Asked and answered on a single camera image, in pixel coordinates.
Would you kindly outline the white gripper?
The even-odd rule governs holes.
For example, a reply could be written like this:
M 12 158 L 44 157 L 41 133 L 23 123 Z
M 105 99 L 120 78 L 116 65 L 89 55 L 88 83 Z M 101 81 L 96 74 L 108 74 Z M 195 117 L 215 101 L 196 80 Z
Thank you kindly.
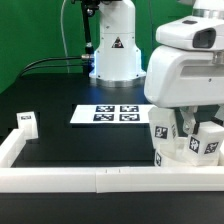
M 198 133 L 197 106 L 224 103 L 224 65 L 213 64 L 212 59 L 212 52 L 160 46 L 149 60 L 146 99 L 158 107 L 181 107 L 183 131 L 188 135 Z M 224 122 L 224 104 L 215 118 Z

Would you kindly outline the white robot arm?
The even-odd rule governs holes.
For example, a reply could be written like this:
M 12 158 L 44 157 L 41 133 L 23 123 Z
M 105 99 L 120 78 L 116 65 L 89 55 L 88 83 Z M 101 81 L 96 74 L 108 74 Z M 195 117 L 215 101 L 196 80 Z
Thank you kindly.
M 179 107 L 184 131 L 192 133 L 202 105 L 224 104 L 224 0 L 178 0 L 192 14 L 161 25 L 160 44 L 141 67 L 135 44 L 135 6 L 131 0 L 100 3 L 100 44 L 91 81 L 126 87 L 144 80 L 144 95 L 162 108 Z

